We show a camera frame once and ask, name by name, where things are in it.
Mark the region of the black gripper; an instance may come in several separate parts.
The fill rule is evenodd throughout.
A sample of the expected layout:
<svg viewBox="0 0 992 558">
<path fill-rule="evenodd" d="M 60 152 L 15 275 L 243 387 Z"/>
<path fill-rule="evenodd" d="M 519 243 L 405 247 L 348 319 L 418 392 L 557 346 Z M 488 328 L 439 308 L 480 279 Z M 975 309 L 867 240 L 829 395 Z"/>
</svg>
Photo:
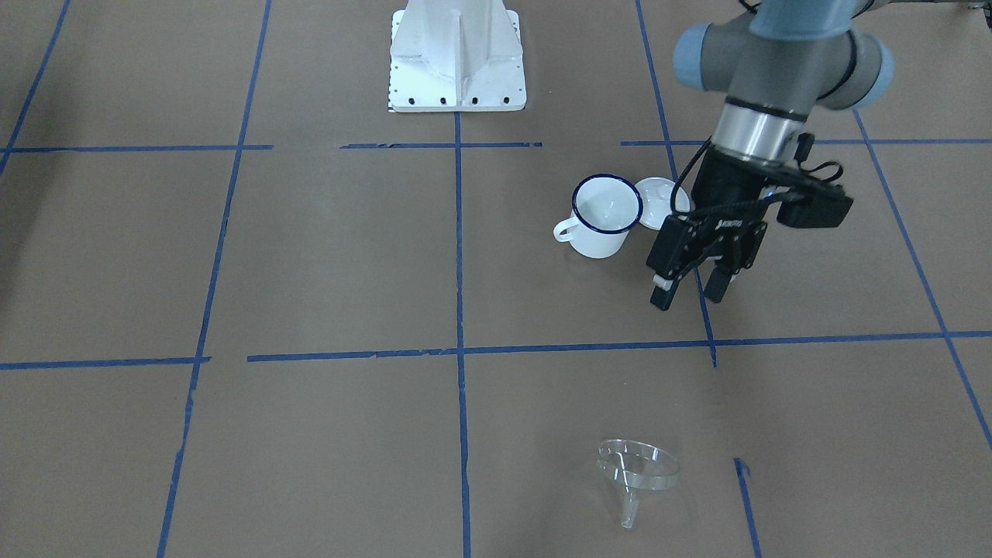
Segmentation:
<svg viewBox="0 0 992 558">
<path fill-rule="evenodd" d="M 722 303 L 734 279 L 754 264 L 770 206 L 798 201 L 798 191 L 782 177 L 787 168 L 741 161 L 715 147 L 700 148 L 690 163 L 699 165 L 691 207 L 667 205 L 670 214 L 647 257 L 654 272 L 649 303 L 663 312 L 672 307 L 685 275 L 706 261 L 714 266 L 705 299 Z"/>
</svg>

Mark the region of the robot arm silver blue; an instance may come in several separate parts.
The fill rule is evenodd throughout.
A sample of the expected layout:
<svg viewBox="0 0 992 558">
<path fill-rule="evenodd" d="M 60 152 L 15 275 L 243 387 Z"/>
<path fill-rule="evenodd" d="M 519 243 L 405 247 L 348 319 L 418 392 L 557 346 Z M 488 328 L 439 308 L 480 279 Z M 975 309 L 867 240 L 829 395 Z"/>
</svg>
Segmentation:
<svg viewBox="0 0 992 558">
<path fill-rule="evenodd" d="M 766 234 L 766 212 L 792 229 L 834 229 L 853 199 L 843 166 L 822 179 L 805 169 L 815 107 L 872 105 L 888 91 L 895 57 L 880 39 L 854 28 L 872 1 L 762 1 L 725 24 L 694 26 L 673 54 L 677 80 L 724 95 L 715 131 L 687 164 L 697 172 L 690 208 L 677 206 L 681 182 L 652 245 L 651 303 L 666 311 L 680 283 L 706 261 L 704 296 L 718 303 L 750 268 Z"/>
</svg>

